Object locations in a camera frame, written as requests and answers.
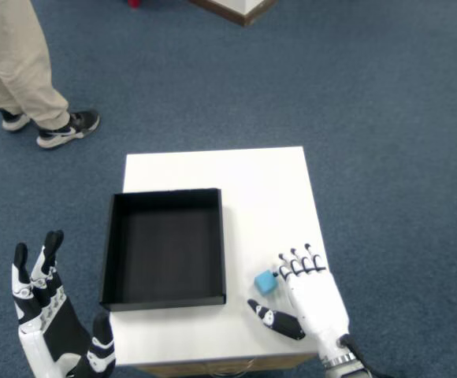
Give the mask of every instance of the small blue block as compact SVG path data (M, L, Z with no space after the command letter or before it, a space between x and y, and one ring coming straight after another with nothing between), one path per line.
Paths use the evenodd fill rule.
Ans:
M277 287L276 277L274 277L270 270L266 270L264 273L255 277L255 286L260 291L260 294L267 295Z

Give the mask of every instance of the beige pants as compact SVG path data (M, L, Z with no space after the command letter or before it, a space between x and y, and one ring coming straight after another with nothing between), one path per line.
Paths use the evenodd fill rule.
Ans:
M52 87L48 48L30 0L0 0L0 108L26 113L50 130L69 121L68 103Z

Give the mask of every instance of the sneaker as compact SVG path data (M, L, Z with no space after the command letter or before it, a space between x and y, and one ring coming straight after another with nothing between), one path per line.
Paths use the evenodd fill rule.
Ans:
M8 132L18 132L31 121L31 118L23 113L14 116L4 109L0 109L0 112L2 115L2 128Z
M39 129L36 139L38 146L42 148L54 148L73 139L82 139L93 132L99 125L99 114L94 110L71 113L69 122L63 128L57 130Z

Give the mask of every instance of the black tray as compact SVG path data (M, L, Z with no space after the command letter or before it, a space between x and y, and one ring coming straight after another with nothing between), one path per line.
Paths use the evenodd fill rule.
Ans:
M225 302L219 189L113 196L103 307L126 311Z

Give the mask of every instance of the robotic hand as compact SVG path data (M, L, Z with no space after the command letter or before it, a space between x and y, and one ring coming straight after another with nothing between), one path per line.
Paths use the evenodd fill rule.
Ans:
M55 254L62 231L48 232L31 275L28 249L19 243L12 265L18 336L36 378L108 377L115 366L113 333L106 313L94 319L91 338L64 292Z
M283 278L297 317L267 309L254 299L250 307L268 328L293 339L308 335L317 342L328 378L388 377L375 372L364 361L349 335L349 318L332 273L320 254L305 249L280 254L278 272Z

